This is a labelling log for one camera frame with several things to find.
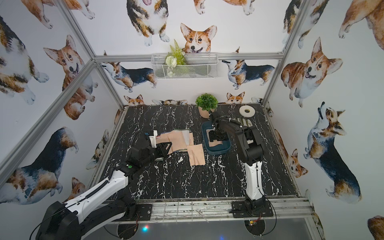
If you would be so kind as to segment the teal plastic storage box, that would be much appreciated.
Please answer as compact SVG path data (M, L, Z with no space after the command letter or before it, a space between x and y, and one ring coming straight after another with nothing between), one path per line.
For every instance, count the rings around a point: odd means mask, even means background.
M226 154L230 149L231 149L231 141L224 140L221 141L221 143L215 145L215 146L210 146L210 144L213 144L214 142L210 142L209 140L209 132L213 130L211 122L203 122L202 123L202 134L203 134L203 141L204 141L204 146L210 155L223 155Z

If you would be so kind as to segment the green bordered stationery paper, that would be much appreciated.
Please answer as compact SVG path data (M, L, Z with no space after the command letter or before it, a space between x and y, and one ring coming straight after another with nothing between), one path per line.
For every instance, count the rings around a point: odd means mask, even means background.
M187 132L187 133L190 133L191 131L188 130L188 129L175 129L173 131L178 131L178 132Z

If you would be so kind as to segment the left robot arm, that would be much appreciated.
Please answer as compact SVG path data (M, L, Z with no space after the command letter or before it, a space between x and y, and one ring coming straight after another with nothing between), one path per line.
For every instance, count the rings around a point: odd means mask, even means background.
M64 203L50 205L30 236L37 240L83 240L125 215L130 219L136 217L136 201L127 196L126 187L148 164L164 159L172 147L171 142L158 144L156 135L138 132L126 160L88 191Z

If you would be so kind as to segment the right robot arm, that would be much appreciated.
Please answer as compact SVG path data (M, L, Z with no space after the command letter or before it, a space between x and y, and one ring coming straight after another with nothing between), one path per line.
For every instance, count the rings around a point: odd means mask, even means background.
M266 197L262 187L262 165L264 146L261 135L256 127L245 126L229 116L221 116L209 111L213 131L209 133L210 140L224 141L231 135L237 147L237 154L246 171L246 199L244 202L247 212L252 215L266 205Z

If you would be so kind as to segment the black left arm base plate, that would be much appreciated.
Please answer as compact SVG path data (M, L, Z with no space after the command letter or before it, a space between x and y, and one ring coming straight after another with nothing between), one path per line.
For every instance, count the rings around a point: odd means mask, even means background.
M149 221L152 215L152 204L136 204L127 208L125 215L120 221Z

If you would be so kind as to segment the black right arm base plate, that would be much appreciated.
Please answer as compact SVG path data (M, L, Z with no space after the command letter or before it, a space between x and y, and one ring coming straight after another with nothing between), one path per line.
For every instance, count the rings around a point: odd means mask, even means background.
M261 201L256 203L255 206L247 201L232 202L229 211L235 219L238 218L259 218L259 217L273 217L274 210L268 201Z

